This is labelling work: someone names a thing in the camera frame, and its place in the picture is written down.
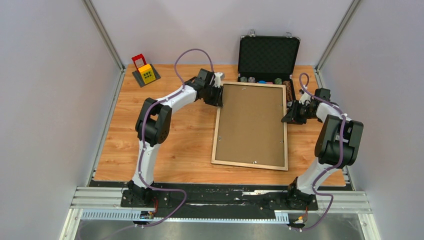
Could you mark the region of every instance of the metal clip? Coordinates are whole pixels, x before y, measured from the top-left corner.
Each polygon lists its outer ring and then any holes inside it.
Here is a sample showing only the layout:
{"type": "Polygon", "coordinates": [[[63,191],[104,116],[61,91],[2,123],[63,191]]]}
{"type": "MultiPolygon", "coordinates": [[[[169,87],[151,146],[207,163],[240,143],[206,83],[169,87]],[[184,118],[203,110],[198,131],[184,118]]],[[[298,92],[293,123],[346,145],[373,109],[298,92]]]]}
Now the metal clip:
{"type": "Polygon", "coordinates": [[[255,37],[256,36],[255,30],[253,28],[249,30],[249,36],[251,36],[251,37],[255,37]]]}

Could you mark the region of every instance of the white wall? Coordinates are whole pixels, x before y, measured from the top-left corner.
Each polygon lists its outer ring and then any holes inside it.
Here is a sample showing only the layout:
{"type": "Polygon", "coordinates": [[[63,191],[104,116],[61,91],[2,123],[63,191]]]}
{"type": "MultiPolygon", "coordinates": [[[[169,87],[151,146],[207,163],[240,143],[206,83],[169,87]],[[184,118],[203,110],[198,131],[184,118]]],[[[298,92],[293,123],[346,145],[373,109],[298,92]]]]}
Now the white wall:
{"type": "Polygon", "coordinates": [[[0,2],[0,239],[58,239],[119,70],[82,1],[0,2]]]}
{"type": "Polygon", "coordinates": [[[332,100],[364,131],[353,182],[384,240],[423,239],[424,4],[366,0],[323,69],[332,100]]]}
{"type": "MultiPolygon", "coordinates": [[[[151,63],[174,63],[202,48],[219,64],[236,64],[240,36],[300,37],[297,64],[314,65],[351,0],[93,0],[121,60],[143,53],[151,63]]],[[[207,63],[201,53],[182,63],[207,63]]]]}

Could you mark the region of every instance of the yellow toy block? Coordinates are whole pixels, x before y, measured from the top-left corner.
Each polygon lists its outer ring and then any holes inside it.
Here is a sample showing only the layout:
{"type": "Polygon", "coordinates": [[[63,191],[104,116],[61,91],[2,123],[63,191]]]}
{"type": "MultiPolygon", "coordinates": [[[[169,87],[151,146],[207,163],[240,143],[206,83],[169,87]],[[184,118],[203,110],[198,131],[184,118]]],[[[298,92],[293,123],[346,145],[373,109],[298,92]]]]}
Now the yellow toy block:
{"type": "Polygon", "coordinates": [[[156,80],[155,74],[153,73],[153,68],[150,64],[146,64],[138,68],[138,71],[143,78],[145,84],[151,83],[156,80]]]}

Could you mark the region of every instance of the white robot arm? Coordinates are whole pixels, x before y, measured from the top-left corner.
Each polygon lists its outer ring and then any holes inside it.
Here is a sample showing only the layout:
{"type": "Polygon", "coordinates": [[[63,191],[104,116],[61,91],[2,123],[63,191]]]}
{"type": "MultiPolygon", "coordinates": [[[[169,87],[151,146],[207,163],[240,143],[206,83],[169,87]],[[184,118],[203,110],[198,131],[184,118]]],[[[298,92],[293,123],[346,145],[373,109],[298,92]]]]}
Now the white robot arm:
{"type": "Polygon", "coordinates": [[[175,92],[159,98],[151,99],[148,98],[141,109],[140,115],[138,117],[137,124],[135,126],[136,131],[138,132],[138,161],[137,169],[132,177],[133,183],[140,188],[147,188],[140,179],[140,174],[144,181],[151,185],[153,183],[154,177],[154,168],[156,163],[156,157],[158,150],[161,147],[161,143],[165,141],[168,136],[171,116],[176,113],[179,109],[185,105],[194,103],[198,99],[203,99],[205,103],[217,107],[222,107],[222,91],[223,87],[221,81],[225,78],[225,75],[222,72],[210,72],[204,69],[201,69],[197,77],[193,77],[185,83],[184,90],[181,86],[175,92]],[[147,108],[157,101],[162,101],[162,104],[153,108],[150,113],[147,113],[147,108]],[[141,138],[141,129],[143,124],[143,119],[146,114],[158,115],[157,120],[148,119],[146,125],[146,145],[145,149],[144,144],[141,138]]]}
{"type": "Polygon", "coordinates": [[[330,102],[330,90],[319,88],[314,97],[303,93],[299,101],[294,101],[286,116],[281,120],[288,124],[305,124],[307,119],[317,118],[324,123],[315,145],[315,159],[301,176],[296,177],[288,186],[285,198],[291,209],[305,209],[314,199],[315,191],[332,173],[344,166],[352,165],[358,154],[364,125],[346,116],[343,139],[340,140],[342,113],[330,102]],[[340,141],[342,141],[342,162],[340,160],[340,141]]]}

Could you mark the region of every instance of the wooden picture frame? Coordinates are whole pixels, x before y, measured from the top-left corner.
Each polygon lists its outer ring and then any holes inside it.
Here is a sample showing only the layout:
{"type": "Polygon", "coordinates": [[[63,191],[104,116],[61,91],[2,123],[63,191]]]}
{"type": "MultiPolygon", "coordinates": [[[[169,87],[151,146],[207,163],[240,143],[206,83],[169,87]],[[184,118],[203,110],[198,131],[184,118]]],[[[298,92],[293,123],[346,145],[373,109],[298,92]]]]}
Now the wooden picture frame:
{"type": "Polygon", "coordinates": [[[287,113],[286,86],[228,81],[221,82],[221,85],[224,86],[222,96],[224,107],[218,108],[216,114],[211,163],[288,171],[287,123],[281,122],[287,113]],[[221,132],[220,121],[225,121],[221,123],[225,125],[225,130],[221,132]],[[250,125],[245,127],[247,130],[244,131],[241,128],[246,122],[250,122],[250,125]],[[254,130],[263,130],[258,132],[258,136],[262,135],[264,141],[256,139],[257,136],[252,139],[252,135],[256,135],[252,133],[254,130]]]}

